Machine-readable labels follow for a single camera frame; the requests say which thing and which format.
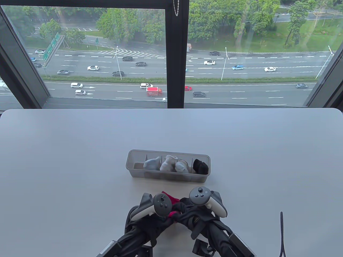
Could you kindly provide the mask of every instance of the table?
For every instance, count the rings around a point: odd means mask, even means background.
[[[343,117],[336,109],[43,109],[0,118],[0,255],[95,257],[144,192],[198,184],[135,179],[132,149],[206,154],[222,219],[261,257],[338,256],[343,241]],[[180,224],[155,257],[191,257]]]

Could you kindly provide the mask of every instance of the black car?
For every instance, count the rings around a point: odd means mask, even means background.
[[[57,72],[58,75],[68,75],[69,74],[69,71],[67,70],[60,70]]]
[[[133,58],[132,58],[132,56],[124,56],[123,61],[124,62],[133,61]]]
[[[41,68],[43,65],[39,62],[34,62],[33,65],[36,67],[36,68]]]
[[[299,84],[296,84],[295,86],[296,88],[308,88],[308,86],[304,83],[299,83]]]
[[[121,76],[124,76],[124,72],[123,71],[114,71],[112,72],[112,76],[113,77],[120,77]]]
[[[136,66],[146,66],[146,62],[136,62]]]
[[[193,97],[206,97],[204,92],[193,92]]]
[[[217,51],[213,51],[213,52],[210,52],[210,53],[209,53],[209,55],[216,55],[216,56],[219,56],[219,55],[220,55],[220,53],[219,53],[219,52],[217,52]]]

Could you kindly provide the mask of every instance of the vr controller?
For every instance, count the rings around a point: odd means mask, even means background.
[[[136,221],[146,215],[156,213],[160,217],[167,217],[172,211],[172,201],[163,193],[152,197],[151,194],[144,193],[137,209],[130,214],[130,220]]]
[[[189,200],[197,206],[206,206],[221,218],[227,217],[227,210],[223,205],[219,192],[211,191],[207,187],[196,187],[189,193]]]

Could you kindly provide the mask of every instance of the blue car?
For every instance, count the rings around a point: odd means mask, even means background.
[[[235,65],[232,67],[232,69],[235,71],[235,70],[243,70],[244,69],[244,66],[243,65]]]

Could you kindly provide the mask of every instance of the red cloth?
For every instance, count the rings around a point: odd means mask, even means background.
[[[174,198],[172,196],[170,196],[169,194],[167,194],[166,192],[162,191],[163,194],[166,194],[169,199],[171,200],[171,204],[174,205],[176,203],[178,203],[180,201],[180,199]],[[171,213],[169,213],[168,218],[170,218],[171,216],[173,216],[173,214],[177,213],[177,211],[172,211]]]

